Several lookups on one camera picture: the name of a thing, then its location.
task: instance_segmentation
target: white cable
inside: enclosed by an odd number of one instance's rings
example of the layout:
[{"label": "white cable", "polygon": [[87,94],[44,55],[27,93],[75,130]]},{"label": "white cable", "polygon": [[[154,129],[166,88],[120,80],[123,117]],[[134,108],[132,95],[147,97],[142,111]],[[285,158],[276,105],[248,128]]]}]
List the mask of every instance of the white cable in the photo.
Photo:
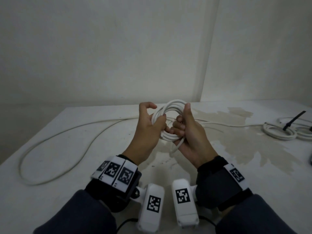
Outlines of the white cable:
[{"label": "white cable", "polygon": [[[159,116],[162,116],[163,114],[165,114],[168,111],[176,111],[179,115],[183,116],[183,110],[184,110],[184,105],[186,104],[186,102],[184,102],[183,100],[172,100],[170,102],[168,102],[165,106],[159,107],[153,114],[152,116],[152,124],[154,125],[154,123],[156,122],[157,118]],[[162,131],[160,134],[160,138],[165,140],[165,141],[169,141],[169,142],[174,142],[177,141],[178,139],[180,139],[181,137],[175,135],[175,134],[170,134],[166,131]],[[180,145],[182,145],[183,141],[185,140],[185,137],[183,137],[180,141],[180,143],[173,148],[170,153],[174,153],[178,150],[178,148],[180,147]]]},{"label": "white cable", "polygon": [[[157,120],[157,118],[161,115],[163,115],[164,113],[168,112],[168,111],[176,111],[179,115],[182,115],[183,116],[183,110],[184,110],[184,104],[186,102],[184,102],[183,100],[172,100],[170,102],[168,102],[165,106],[163,107],[160,107],[158,108],[153,116],[152,116],[152,124],[155,123],[155,121]],[[130,117],[130,118],[119,118],[119,119],[109,119],[109,120],[100,120],[100,121],[95,121],[95,122],[90,122],[90,123],[86,123],[86,124],[83,124],[83,125],[79,125],[79,126],[75,126],[75,127],[72,127],[70,129],[66,129],[64,131],[61,131],[53,136],[50,136],[44,140],[41,140],[39,142],[37,142],[36,144],[30,146],[24,153],[22,153],[20,159],[19,159],[19,163],[18,163],[18,174],[21,178],[21,181],[27,185],[41,185],[41,184],[46,184],[46,183],[49,183],[51,181],[54,181],[56,180],[57,178],[59,177],[62,177],[64,174],[68,173],[70,170],[72,170],[74,167],[77,166],[77,164],[84,158],[84,156],[86,155],[86,153],[88,152],[90,146],[92,145],[92,143],[96,140],[96,138],[99,137],[100,134],[102,134],[105,130],[107,130],[109,127],[119,123],[119,122],[122,122],[122,121],[125,121],[125,120],[131,120],[131,119],[137,119],[138,117]],[[266,134],[268,134],[269,136],[271,137],[274,137],[274,138],[277,138],[277,139],[280,139],[280,140],[292,140],[292,139],[295,139],[296,137],[297,138],[300,138],[300,139],[304,139],[304,140],[312,140],[312,133],[304,133],[304,132],[300,132],[300,131],[296,131],[296,129],[304,129],[304,130],[309,130],[310,129],[310,126],[306,125],[306,124],[299,124],[299,123],[293,123],[295,125],[298,125],[294,128],[292,127],[288,127],[286,129],[286,131],[283,131],[281,129],[283,129],[283,127],[285,126],[284,123],[281,122],[281,120],[283,119],[292,119],[291,117],[284,117],[284,118],[278,118],[278,122],[279,124],[272,124],[272,123],[268,123],[268,122],[265,122],[264,124],[248,124],[248,125],[230,125],[230,124],[224,124],[224,123],[219,123],[219,122],[211,122],[211,121],[206,121],[206,120],[203,120],[203,119],[195,119],[197,121],[202,121],[200,122],[201,125],[204,125],[204,124],[215,124],[215,125],[222,125],[222,126],[227,126],[227,127],[249,127],[249,126],[262,126],[262,129],[263,129],[263,132],[265,132]],[[167,117],[167,120],[169,121],[174,121],[175,119],[174,118],[170,118],[170,117]],[[308,120],[305,120],[305,119],[300,119],[302,121],[305,121],[305,122],[309,122],[309,123],[312,123],[311,121],[308,121]],[[70,168],[66,169],[64,172],[56,175],[55,177],[53,178],[50,178],[48,180],[44,180],[44,181],[30,181],[28,179],[26,179],[25,177],[23,177],[23,174],[21,172],[21,166],[23,164],[23,161],[25,159],[25,157],[34,149],[36,148],[37,146],[41,145],[43,142],[59,135],[59,134],[62,134],[66,131],[69,131],[69,130],[72,130],[72,129],[75,129],[75,128],[78,128],[78,127],[81,127],[81,126],[85,126],[85,125],[90,125],[90,124],[94,124],[94,123],[100,123],[100,122],[110,122],[110,121],[113,121],[114,123],[109,125],[108,127],[104,128],[99,134],[97,134],[92,140],[91,142],[89,143],[89,145],[87,146],[87,149],[84,151],[84,153],[82,154],[82,156],[74,163],[74,165],[72,165]],[[284,134],[281,134],[280,132],[277,133],[276,132],[276,129],[278,129],[279,131],[283,132]],[[169,141],[169,142],[174,142],[178,139],[180,139],[181,137],[178,137],[177,135],[175,134],[170,134],[166,131],[163,131],[160,135],[160,138],[165,140],[165,141]],[[183,141],[185,140],[185,137],[183,137],[180,141],[180,143],[172,150],[170,151],[171,153],[175,152],[179,147],[180,145],[183,143]]]}]

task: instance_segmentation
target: floor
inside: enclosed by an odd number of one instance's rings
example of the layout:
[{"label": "floor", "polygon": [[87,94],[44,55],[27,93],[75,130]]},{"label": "floor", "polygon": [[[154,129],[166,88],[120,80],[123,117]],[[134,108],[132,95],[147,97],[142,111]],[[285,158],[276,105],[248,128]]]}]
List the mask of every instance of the floor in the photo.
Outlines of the floor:
[{"label": "floor", "polygon": [[0,164],[55,118],[65,106],[1,105]]}]

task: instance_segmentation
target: black cable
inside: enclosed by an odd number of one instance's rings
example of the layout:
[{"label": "black cable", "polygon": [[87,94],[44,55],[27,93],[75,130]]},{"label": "black cable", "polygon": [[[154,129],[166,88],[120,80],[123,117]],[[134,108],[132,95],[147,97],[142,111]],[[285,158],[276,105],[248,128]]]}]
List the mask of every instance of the black cable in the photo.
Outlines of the black cable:
[{"label": "black cable", "polygon": [[211,221],[210,219],[208,219],[204,216],[201,216],[201,215],[199,215],[198,218],[202,219],[202,220],[206,220],[207,222],[210,222],[214,227],[216,227],[216,224],[213,221]]},{"label": "black cable", "polygon": [[290,122],[287,122],[286,125],[285,125],[284,128],[283,128],[283,131],[285,131],[288,127],[290,127],[291,124],[292,124],[295,120],[297,120],[297,119],[298,119],[303,113],[305,113],[305,112],[306,112],[306,111],[300,112],[297,116],[294,117],[294,119],[291,119]]},{"label": "black cable", "polygon": [[127,222],[137,222],[137,221],[138,221],[137,218],[129,218],[129,219],[123,221],[123,223],[120,224],[119,227],[117,228],[116,233],[119,232],[120,228],[121,228],[124,224],[126,224]]}]

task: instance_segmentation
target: wall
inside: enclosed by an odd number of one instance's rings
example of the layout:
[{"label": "wall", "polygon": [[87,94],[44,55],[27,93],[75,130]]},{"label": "wall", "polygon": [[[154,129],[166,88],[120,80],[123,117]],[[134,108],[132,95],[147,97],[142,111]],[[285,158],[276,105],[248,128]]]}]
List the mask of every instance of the wall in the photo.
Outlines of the wall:
[{"label": "wall", "polygon": [[0,103],[198,101],[213,31],[205,18],[215,6],[0,0]]},{"label": "wall", "polygon": [[312,105],[312,0],[220,0],[201,101]]}]

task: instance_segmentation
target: tabletop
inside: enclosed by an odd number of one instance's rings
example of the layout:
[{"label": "tabletop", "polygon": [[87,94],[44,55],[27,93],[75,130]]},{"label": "tabletop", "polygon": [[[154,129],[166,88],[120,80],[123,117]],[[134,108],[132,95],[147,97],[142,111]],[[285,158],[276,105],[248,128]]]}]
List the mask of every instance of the tabletop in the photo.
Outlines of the tabletop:
[{"label": "tabletop", "polygon": [[[302,110],[312,120],[312,109],[288,100],[224,101],[191,103],[197,119],[244,125],[273,122],[279,117],[294,117]],[[66,108],[0,166],[0,233],[31,233],[49,220],[109,156],[122,153],[133,138],[137,119],[119,122],[93,142],[82,161],[70,172],[50,183],[28,186],[18,176],[18,161],[31,145],[65,129],[105,119],[134,117],[137,105]],[[177,113],[168,112],[176,117]],[[21,167],[25,177],[42,181],[54,177],[79,159],[90,141],[112,122],[85,125],[62,133],[35,148]],[[220,156],[233,163],[248,179],[253,193],[261,195],[274,211],[298,233],[312,232],[312,142],[295,139],[280,141],[269,137],[261,127],[229,128],[207,125],[208,139]],[[160,233],[215,233],[211,224],[201,221],[196,229],[177,226],[171,184],[179,178],[195,184],[196,169],[177,151],[169,154],[171,142],[160,140],[150,157],[139,166],[139,186],[154,183],[165,188]],[[114,214],[117,225],[138,217],[140,205]],[[199,214],[217,220],[217,214],[198,208]],[[134,224],[120,233],[138,233]]]}]

